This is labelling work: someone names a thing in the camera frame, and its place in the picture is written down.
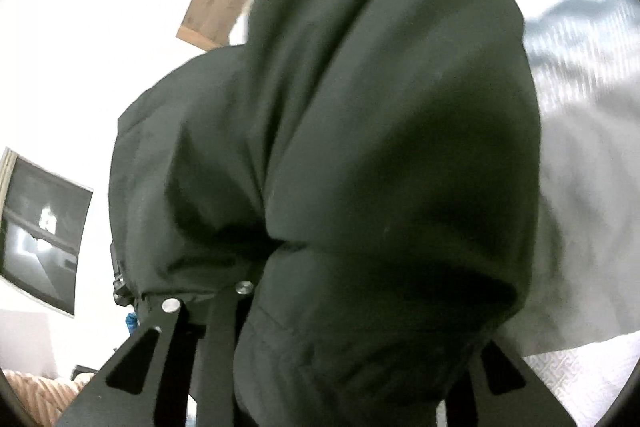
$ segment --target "black metal frame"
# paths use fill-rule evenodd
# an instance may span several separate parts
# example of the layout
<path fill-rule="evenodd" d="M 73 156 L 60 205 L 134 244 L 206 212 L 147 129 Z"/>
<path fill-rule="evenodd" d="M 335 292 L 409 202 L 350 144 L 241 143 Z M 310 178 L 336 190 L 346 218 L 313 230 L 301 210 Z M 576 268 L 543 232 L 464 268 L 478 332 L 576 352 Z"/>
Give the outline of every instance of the black metal frame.
<path fill-rule="evenodd" d="M 182 427 L 198 342 L 205 353 L 201 372 L 207 375 L 201 379 L 196 397 L 198 425 L 250 425 L 251 420 L 241 417 L 234 402 L 232 373 L 238 330 L 244 320 L 238 304 L 246 298 L 247 293 L 225 288 L 214 299 L 200 304 L 208 308 L 205 321 L 197 319 L 202 309 L 187 310 L 171 299 L 167 306 L 155 310 L 101 368 L 58 425 Z M 509 389 L 495 389 L 492 384 L 507 380 L 511 382 Z M 490 343 L 472 360 L 446 402 L 450 427 L 575 425 L 540 379 L 500 340 Z M 640 362 L 596 427 L 632 427 L 638 425 L 639 418 Z M 0 371 L 0 427 L 5 426 L 37 427 Z"/>

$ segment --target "black metal bracket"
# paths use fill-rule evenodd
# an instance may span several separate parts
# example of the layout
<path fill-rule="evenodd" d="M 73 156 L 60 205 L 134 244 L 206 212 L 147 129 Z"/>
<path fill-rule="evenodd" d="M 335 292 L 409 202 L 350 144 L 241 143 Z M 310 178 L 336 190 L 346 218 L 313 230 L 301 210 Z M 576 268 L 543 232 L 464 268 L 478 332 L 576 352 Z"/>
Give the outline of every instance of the black metal bracket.
<path fill-rule="evenodd" d="M 576 427 L 538 375 L 501 339 L 473 357 L 445 404 L 448 427 Z"/>
<path fill-rule="evenodd" d="M 111 264 L 113 266 L 113 300 L 118 306 L 132 305 L 134 303 L 133 293 L 124 282 L 122 266 L 118 260 L 113 242 L 109 250 L 111 251 Z"/>
<path fill-rule="evenodd" d="M 196 345 L 204 343 L 197 425 L 232 427 L 238 302 L 253 285 L 242 282 L 207 301 L 206 327 L 187 307 L 167 299 L 95 375 L 62 415 L 60 427 L 184 427 Z"/>

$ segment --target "dark green fabric bag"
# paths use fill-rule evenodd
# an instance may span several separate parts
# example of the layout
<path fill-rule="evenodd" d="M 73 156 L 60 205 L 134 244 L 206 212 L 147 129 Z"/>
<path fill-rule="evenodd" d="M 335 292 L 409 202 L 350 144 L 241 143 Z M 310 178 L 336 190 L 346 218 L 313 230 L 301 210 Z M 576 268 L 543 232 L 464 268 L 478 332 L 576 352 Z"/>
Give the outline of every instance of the dark green fabric bag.
<path fill-rule="evenodd" d="M 118 122 L 110 217 L 141 320 L 259 284 L 258 425 L 432 425 L 527 294 L 540 121 L 513 0 L 256 0 Z"/>

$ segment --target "metal bolt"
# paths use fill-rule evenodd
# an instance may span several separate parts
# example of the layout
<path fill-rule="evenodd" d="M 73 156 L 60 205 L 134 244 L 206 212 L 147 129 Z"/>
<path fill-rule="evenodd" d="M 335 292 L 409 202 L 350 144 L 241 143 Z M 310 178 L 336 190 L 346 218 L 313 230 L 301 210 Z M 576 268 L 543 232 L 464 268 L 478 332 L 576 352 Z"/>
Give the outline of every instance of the metal bolt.
<path fill-rule="evenodd" d="M 236 284 L 236 292 L 240 295 L 251 295 L 254 292 L 254 283 L 251 281 L 240 281 Z"/>
<path fill-rule="evenodd" d="M 174 313 L 180 309 L 180 301 L 178 299 L 167 299 L 162 303 L 162 311 L 164 313 Z"/>

